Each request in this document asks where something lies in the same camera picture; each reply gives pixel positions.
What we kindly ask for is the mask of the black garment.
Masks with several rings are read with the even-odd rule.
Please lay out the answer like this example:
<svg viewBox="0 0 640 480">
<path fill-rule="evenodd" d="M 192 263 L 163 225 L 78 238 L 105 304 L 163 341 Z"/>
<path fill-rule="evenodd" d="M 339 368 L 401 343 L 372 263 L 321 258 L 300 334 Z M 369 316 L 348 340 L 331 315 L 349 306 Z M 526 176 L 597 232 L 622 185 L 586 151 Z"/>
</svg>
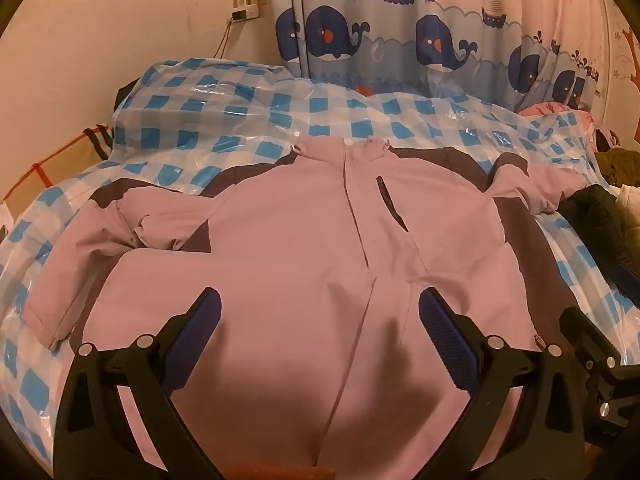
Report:
<svg viewBox="0 0 640 480">
<path fill-rule="evenodd" d="M 639 307 L 639 243 L 616 197 L 589 185 L 561 200 L 560 215 L 592 255 L 602 275 Z"/>
</svg>

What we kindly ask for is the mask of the blue white checkered plastic bedcover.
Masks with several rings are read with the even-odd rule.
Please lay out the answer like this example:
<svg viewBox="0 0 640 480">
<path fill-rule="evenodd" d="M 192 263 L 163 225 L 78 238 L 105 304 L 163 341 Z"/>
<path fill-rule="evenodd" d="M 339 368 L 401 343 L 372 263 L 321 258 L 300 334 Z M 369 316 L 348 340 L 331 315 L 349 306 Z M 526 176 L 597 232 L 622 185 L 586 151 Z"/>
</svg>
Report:
<svg viewBox="0 0 640 480">
<path fill-rule="evenodd" d="M 303 133 L 400 148 L 452 146 L 488 167 L 506 152 L 601 174 L 574 110 L 526 117 L 466 94 L 363 96 L 278 66 L 190 58 L 152 65 L 114 115 L 114 151 L 42 192 L 1 245 L 1 406 L 44 468 L 68 348 L 49 350 L 23 321 L 54 243 L 99 186 L 120 177 L 195 194 L 222 170 L 274 162 Z"/>
</svg>

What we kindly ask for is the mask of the pink and brown jacket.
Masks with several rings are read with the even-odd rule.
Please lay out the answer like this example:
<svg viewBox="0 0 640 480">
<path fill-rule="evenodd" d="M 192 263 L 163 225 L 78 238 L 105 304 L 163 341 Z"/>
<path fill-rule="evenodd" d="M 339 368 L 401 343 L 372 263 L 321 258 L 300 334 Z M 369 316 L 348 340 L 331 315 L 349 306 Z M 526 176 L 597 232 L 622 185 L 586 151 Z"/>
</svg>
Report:
<svg viewBox="0 0 640 480">
<path fill-rule="evenodd" d="M 326 466 L 408 479 L 468 397 L 419 318 L 437 289 L 510 346 L 562 344 L 575 298 L 536 215 L 586 186 L 512 153 L 303 136 L 201 195 L 100 188 L 55 242 L 22 317 L 47 347 L 125 347 L 203 289 L 221 320 L 175 406 L 223 472 Z"/>
</svg>

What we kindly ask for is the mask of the whale pattern curtain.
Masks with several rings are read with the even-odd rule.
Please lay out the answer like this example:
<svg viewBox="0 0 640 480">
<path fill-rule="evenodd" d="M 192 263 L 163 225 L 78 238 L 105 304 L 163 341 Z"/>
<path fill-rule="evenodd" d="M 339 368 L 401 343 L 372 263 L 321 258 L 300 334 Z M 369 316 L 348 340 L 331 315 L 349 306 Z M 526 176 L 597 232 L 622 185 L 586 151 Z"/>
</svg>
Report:
<svg viewBox="0 0 640 480">
<path fill-rule="evenodd" d="M 364 94 L 469 94 L 508 110 L 589 110 L 602 0 L 270 0 L 295 75 Z"/>
</svg>

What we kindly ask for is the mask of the white padded garment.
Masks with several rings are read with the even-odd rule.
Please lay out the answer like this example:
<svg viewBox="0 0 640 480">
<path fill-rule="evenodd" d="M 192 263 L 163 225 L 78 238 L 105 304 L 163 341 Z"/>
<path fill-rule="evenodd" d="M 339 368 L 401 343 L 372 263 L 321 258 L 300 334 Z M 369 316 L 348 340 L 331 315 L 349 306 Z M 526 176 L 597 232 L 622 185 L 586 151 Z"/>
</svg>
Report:
<svg viewBox="0 0 640 480">
<path fill-rule="evenodd" d="M 640 219 L 640 188 L 623 184 L 618 193 L 616 205 L 628 216 Z"/>
</svg>

